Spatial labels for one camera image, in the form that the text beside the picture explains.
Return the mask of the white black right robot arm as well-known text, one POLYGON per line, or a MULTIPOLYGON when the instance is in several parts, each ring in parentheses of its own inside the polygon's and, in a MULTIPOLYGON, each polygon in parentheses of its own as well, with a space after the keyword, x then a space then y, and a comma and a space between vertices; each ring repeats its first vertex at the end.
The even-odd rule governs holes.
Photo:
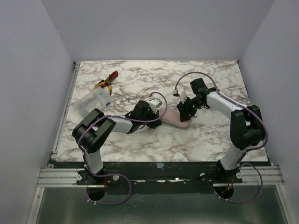
POLYGON ((249 148, 255 149, 261 141, 265 141, 265 130, 260 109, 256 105, 240 104, 224 94, 218 88, 208 88, 202 78, 190 82, 194 98, 189 98, 185 90, 175 88, 173 95, 180 98, 177 105, 180 121, 189 121, 202 108, 215 109, 230 120, 230 139, 232 146, 218 161, 221 171, 237 169, 249 148))

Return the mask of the pink umbrella case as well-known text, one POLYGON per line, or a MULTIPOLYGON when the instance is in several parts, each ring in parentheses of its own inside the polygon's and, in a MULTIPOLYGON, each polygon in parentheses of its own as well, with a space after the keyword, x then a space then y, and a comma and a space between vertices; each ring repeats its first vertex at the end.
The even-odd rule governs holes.
POLYGON ((178 111, 168 109, 164 114, 165 109, 161 110, 161 114, 159 115, 160 120, 166 124, 178 127, 178 128, 188 128, 191 124, 191 120, 180 122, 180 113, 178 111))

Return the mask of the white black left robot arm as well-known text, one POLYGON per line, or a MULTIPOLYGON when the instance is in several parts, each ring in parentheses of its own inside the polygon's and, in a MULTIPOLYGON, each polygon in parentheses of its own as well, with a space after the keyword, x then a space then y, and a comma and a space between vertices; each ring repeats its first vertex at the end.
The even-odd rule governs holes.
POLYGON ((100 109, 93 109, 72 132, 90 172, 97 174, 103 169, 100 148, 110 133, 131 134, 144 126, 160 126, 162 122, 159 119, 158 108, 161 105, 162 101, 157 98, 149 101, 140 100, 124 118, 109 117, 100 109))

